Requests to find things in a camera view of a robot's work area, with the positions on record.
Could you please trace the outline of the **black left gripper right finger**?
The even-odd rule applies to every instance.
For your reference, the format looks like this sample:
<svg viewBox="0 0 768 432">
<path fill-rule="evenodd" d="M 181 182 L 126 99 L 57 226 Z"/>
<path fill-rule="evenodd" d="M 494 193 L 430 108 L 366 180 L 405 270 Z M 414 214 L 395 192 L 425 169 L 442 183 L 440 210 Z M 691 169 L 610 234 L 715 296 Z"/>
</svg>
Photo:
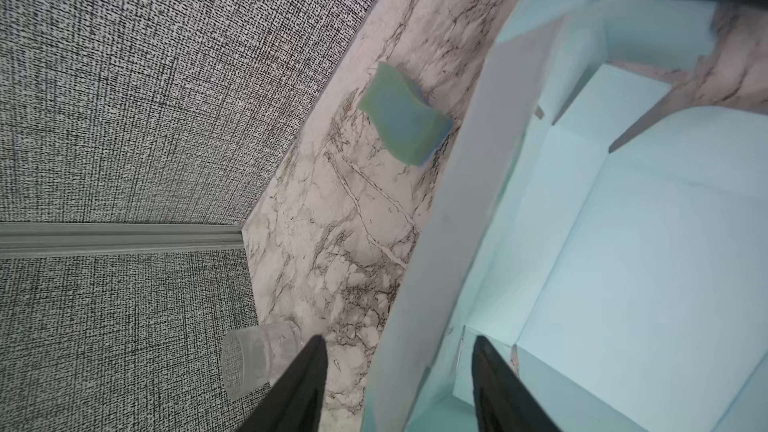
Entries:
<svg viewBox="0 0 768 432">
<path fill-rule="evenodd" d="M 471 372 L 480 432 L 561 431 L 484 336 L 475 340 Z"/>
</svg>

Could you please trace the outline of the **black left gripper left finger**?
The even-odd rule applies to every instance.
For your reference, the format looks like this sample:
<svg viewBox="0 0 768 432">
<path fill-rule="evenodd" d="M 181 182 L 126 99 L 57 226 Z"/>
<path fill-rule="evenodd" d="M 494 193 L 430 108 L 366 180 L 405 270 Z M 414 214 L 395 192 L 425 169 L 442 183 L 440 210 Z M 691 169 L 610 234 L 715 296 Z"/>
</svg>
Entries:
<svg viewBox="0 0 768 432">
<path fill-rule="evenodd" d="M 236 431 L 317 432 L 327 372 L 326 341 L 314 335 Z"/>
</svg>

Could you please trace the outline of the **light blue paper box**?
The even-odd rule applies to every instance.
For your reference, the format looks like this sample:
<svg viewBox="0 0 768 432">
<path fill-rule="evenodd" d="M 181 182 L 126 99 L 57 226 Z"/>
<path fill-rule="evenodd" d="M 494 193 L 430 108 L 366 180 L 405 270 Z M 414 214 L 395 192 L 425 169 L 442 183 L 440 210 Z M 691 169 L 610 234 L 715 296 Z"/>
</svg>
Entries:
<svg viewBox="0 0 768 432">
<path fill-rule="evenodd" d="M 486 337 L 563 431 L 767 427 L 767 108 L 675 100 L 724 2 L 520 0 L 368 375 L 365 431 L 478 431 Z"/>
</svg>

